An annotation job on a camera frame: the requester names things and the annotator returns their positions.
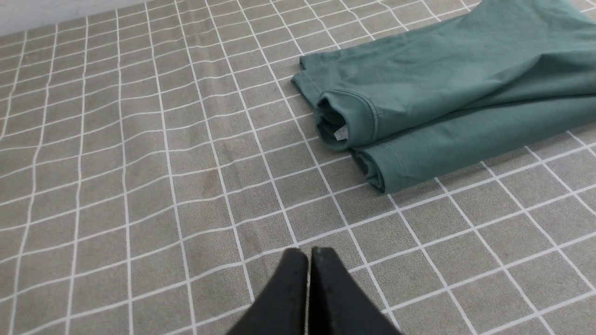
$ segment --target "clothing tag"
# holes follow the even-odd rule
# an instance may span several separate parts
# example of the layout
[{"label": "clothing tag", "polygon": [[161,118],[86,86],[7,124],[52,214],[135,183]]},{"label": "clothing tag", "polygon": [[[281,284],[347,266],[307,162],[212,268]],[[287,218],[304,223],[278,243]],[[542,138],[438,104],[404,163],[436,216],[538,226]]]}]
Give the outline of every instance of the clothing tag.
[{"label": "clothing tag", "polygon": [[341,127],[340,129],[338,129],[335,133],[333,133],[333,135],[335,135],[336,140],[341,141],[343,139],[347,139],[349,137],[349,134],[347,132],[347,125]]}]

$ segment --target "plaid fabric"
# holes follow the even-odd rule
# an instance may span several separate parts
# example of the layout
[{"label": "plaid fabric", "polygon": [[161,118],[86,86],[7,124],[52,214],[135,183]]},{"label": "plaid fabric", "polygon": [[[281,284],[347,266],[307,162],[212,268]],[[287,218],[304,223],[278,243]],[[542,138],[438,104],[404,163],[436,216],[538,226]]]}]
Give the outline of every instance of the plaid fabric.
[{"label": "plaid fabric", "polygon": [[290,84],[476,2],[165,0],[1,37],[0,333],[221,334],[315,245],[409,334],[593,333],[596,125],[381,196]]}]

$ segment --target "fabric fold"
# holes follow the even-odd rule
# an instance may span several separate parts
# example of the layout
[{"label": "fabric fold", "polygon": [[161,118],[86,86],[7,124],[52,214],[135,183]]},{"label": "fabric fold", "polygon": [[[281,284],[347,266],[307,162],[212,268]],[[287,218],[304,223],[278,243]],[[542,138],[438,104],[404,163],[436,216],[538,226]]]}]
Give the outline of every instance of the fabric fold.
[{"label": "fabric fold", "polygon": [[[391,193],[596,120],[596,24],[567,0],[306,55],[292,81],[331,150]],[[347,127],[347,139],[334,133]]]}]

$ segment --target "white wall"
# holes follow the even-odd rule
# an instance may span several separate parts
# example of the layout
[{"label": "white wall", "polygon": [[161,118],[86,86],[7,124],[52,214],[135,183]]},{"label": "white wall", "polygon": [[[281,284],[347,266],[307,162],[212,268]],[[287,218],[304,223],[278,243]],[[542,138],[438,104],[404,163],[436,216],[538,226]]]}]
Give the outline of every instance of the white wall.
[{"label": "white wall", "polygon": [[0,0],[0,36],[142,2],[143,0]]}]

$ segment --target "green t-shirt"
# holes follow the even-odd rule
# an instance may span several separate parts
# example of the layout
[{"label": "green t-shirt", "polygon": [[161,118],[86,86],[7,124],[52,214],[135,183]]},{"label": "green t-shirt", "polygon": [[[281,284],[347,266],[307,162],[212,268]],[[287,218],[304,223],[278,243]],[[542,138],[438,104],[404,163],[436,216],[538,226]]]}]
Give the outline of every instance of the green t-shirt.
[{"label": "green t-shirt", "polygon": [[484,0],[300,64],[319,136],[385,193],[596,120],[596,23],[567,0]]}]

